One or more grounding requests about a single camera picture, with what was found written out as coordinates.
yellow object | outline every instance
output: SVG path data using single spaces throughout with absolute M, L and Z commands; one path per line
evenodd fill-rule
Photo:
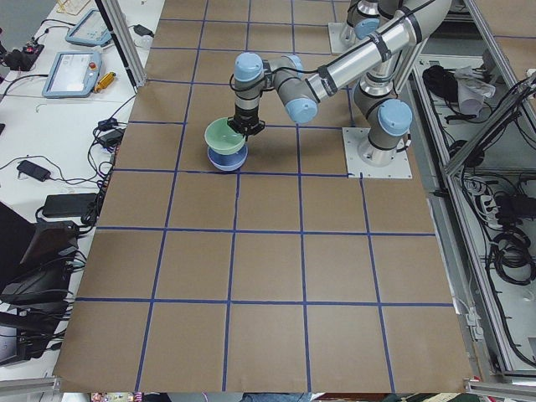
M 90 0 L 56 0 L 58 3 L 58 13 L 78 15 Z
M 110 71 L 108 74 L 102 77 L 99 80 L 99 82 L 97 82 L 97 85 L 95 85 L 94 91 L 101 92 L 101 90 L 108 88 L 108 85 L 111 84 L 115 78 L 116 78 L 116 73 L 114 73 L 113 71 Z

blue bowl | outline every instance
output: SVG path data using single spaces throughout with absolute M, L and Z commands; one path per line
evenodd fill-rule
M 224 172 L 232 172 L 242 166 L 245 162 L 245 159 L 248 157 L 248 147 L 244 146 L 235 153 L 230 155 L 221 155 L 217 153 L 214 149 L 209 147 L 209 160 L 215 165 L 219 170 Z

white mounting plate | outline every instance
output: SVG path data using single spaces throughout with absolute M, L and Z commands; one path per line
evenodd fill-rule
M 342 54 L 350 49 L 345 43 L 343 43 L 339 36 L 345 25 L 346 23 L 327 23 L 329 44 L 332 47 L 332 54 Z
M 370 166 L 358 155 L 358 145 L 369 134 L 369 128 L 344 127 L 344 153 L 346 154 L 346 166 L 350 178 L 413 178 L 411 175 L 410 162 L 405 151 L 396 154 L 393 162 L 384 167 Z M 398 148 L 404 146 L 400 140 Z

blue framed device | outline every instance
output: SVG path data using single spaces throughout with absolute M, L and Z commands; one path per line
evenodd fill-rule
M 104 46 L 111 41 L 111 34 L 99 10 L 93 8 L 69 30 L 65 40 L 81 46 Z
M 59 52 L 44 83 L 45 98 L 85 98 L 99 80 L 102 58 L 97 52 Z

white table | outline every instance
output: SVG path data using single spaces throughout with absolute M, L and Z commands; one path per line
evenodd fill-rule
M 128 25 L 140 23 L 156 30 L 158 19 L 165 0 L 119 0 L 121 9 L 126 16 Z M 86 6 L 78 16 L 57 13 L 55 9 L 48 18 L 60 19 L 76 23 L 87 10 L 95 8 L 94 3 Z M 45 22 L 36 33 L 36 37 L 55 22 Z M 87 47 L 69 44 L 64 40 L 66 28 L 52 28 L 39 42 L 44 44 L 44 51 L 39 56 L 32 71 L 18 73 L 12 71 L 6 77 L 11 81 L 28 74 L 48 74 L 54 57 L 59 51 L 87 50 Z M 137 48 L 142 63 L 145 64 L 148 50 Z M 21 80 L 13 85 L 8 96 L 0 103 L 0 122 L 6 128 L 0 135 L 0 166 L 16 157 L 43 155 L 59 165 L 66 178 L 90 178 L 94 171 L 87 162 L 87 152 L 93 141 L 92 131 L 100 120 L 109 117 L 121 104 L 134 95 L 134 90 L 126 75 L 121 59 L 115 46 L 102 51 L 104 73 L 114 71 L 116 80 L 99 94 L 91 94 L 84 99 L 45 99 L 41 96 L 44 78 Z M 2 94 L 8 83 L 0 85 Z M 123 107 L 116 115 L 118 121 L 128 121 L 133 101 Z M 93 156 L 97 165 L 110 160 L 110 153 L 100 146 L 93 147 Z M 52 177 L 57 178 L 57 169 L 50 166 L 44 159 L 31 159 L 33 162 L 48 168 Z M 14 209 L 30 222 L 35 221 L 35 210 L 44 204 L 47 195 L 53 193 L 86 193 L 97 192 L 93 183 L 75 186 L 62 182 L 38 182 L 32 178 L 19 178 L 14 162 L 0 170 L 0 201 Z M 85 255 L 90 250 L 93 233 L 79 240 L 80 251 Z M 70 290 L 78 290 L 81 273 L 72 276 Z M 1 305 L 5 311 L 7 305 Z M 59 351 L 45 352 L 42 358 L 17 363 L 8 367 L 0 367 L 0 380 L 31 379 L 50 376 L 58 358 Z

